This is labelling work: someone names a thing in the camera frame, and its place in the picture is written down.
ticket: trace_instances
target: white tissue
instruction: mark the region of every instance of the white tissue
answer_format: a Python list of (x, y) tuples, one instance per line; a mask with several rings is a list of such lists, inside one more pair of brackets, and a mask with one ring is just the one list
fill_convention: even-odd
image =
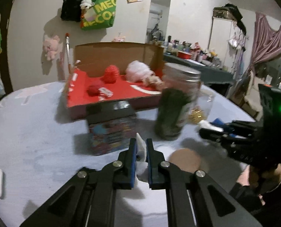
[(147, 145), (138, 133), (136, 133), (136, 145), (138, 161), (145, 162), (147, 160)]
[(129, 82), (142, 81), (152, 74), (154, 74), (154, 72), (150, 70), (148, 65), (138, 60), (132, 61), (126, 69), (126, 79)]
[(148, 182), (148, 163), (147, 160), (147, 145), (145, 141), (141, 138), (141, 136), (136, 133), (136, 156), (137, 161), (135, 163), (136, 167), (136, 176), (140, 181)]
[(198, 123), (196, 130), (197, 132), (199, 132), (199, 130), (201, 128), (205, 128), (205, 129), (210, 129), (210, 130), (214, 130), (214, 131), (219, 131), (219, 132), (223, 132), (223, 129), (214, 125), (211, 125), (210, 122), (206, 121), (206, 120), (202, 120)]

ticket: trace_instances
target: pink curtain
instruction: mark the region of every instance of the pink curtain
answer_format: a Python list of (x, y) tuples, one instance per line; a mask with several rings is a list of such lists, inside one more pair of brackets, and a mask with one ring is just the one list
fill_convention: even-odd
[(254, 42), (249, 69), (257, 63), (274, 59), (281, 55), (281, 25), (273, 30), (262, 13), (256, 13)]

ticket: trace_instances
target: pink plush toy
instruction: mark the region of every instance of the pink plush toy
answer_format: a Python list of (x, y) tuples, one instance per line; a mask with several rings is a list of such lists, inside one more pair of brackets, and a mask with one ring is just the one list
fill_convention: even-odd
[(43, 49), (46, 52), (45, 56), (47, 60), (54, 60), (55, 55), (58, 53), (58, 43), (60, 38), (54, 36), (53, 38), (46, 38), (43, 42)]

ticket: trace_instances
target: red bowl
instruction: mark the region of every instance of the red bowl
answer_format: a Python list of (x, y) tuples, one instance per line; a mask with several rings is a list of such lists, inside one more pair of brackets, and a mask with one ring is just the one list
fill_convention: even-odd
[(191, 59), (192, 54), (183, 52), (183, 51), (178, 51), (178, 57), (181, 59), (189, 60)]

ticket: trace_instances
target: table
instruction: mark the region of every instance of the table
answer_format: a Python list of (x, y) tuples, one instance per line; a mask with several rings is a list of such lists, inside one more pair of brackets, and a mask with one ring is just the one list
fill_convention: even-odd
[[(119, 151), (91, 155), (86, 121), (70, 120), (61, 97), (63, 86), (63, 82), (54, 82), (18, 90), (0, 102), (0, 168), (5, 173), (0, 217), (8, 227), (18, 227), (79, 168), (100, 170), (118, 157)], [(224, 122), (253, 121), (214, 93), (209, 121), (218, 117)], [(203, 142), (194, 125), (186, 125), (176, 141), (162, 141), (153, 132), (156, 113), (157, 109), (137, 112), (141, 137), (152, 138), (165, 158), (178, 148), (195, 150), (207, 162), (209, 175), (229, 191), (241, 172), (239, 163)], [(167, 226), (165, 202), (164, 191), (148, 192), (148, 184), (137, 182), (133, 191), (117, 193), (115, 226)]]
[(223, 71), (221, 69), (218, 69), (216, 67), (211, 66), (200, 66), (197, 64), (194, 64), (188, 60), (181, 59), (179, 57), (164, 54), (163, 55), (164, 61), (177, 63), (185, 66), (192, 67), (198, 71), (201, 72), (200, 79), (204, 82), (205, 85), (211, 85), (211, 84), (225, 84), (228, 83), (230, 85), (234, 84), (233, 80), (233, 74)]

